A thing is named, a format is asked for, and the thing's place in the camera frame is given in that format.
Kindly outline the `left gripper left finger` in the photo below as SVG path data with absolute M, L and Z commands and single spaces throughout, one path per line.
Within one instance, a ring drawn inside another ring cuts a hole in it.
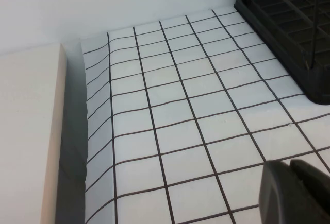
M 313 223 L 310 195 L 304 184 L 280 161 L 263 167 L 259 210 L 262 223 Z

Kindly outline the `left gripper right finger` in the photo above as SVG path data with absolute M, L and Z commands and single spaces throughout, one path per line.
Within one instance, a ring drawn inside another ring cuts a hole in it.
M 329 223 L 329 176 L 303 160 L 291 160 L 290 223 Z

